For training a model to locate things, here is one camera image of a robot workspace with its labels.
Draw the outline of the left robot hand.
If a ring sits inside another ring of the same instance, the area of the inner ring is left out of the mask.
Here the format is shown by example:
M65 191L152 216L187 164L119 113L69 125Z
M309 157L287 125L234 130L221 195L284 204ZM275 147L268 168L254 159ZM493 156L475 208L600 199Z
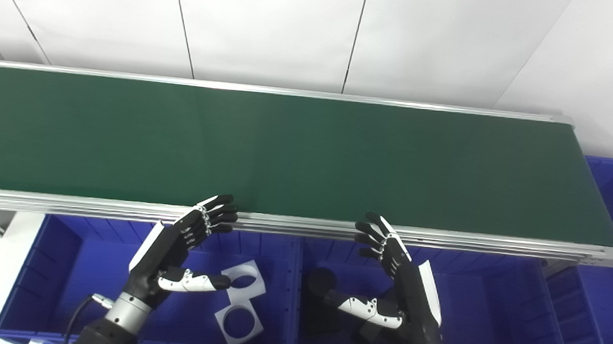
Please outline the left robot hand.
M122 289L128 299L156 310L172 292L229 289L228 276L195 272L182 265L190 251L209 236L233 230L238 216L233 200L232 195L213 196L192 206L169 226L158 221L130 261L130 273Z

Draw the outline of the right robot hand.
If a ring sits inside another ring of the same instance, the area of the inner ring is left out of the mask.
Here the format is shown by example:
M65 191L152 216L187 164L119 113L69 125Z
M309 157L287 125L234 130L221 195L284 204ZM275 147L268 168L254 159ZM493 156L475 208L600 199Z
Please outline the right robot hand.
M396 301L380 301L348 295L335 289L323 294L326 304L368 323L389 329L397 344L442 344L441 321L430 302L434 289L425 284L425 276L433 276L426 264L416 265L401 236L387 219L368 211L365 222L356 222L354 239L363 247L359 255L376 260L393 281Z

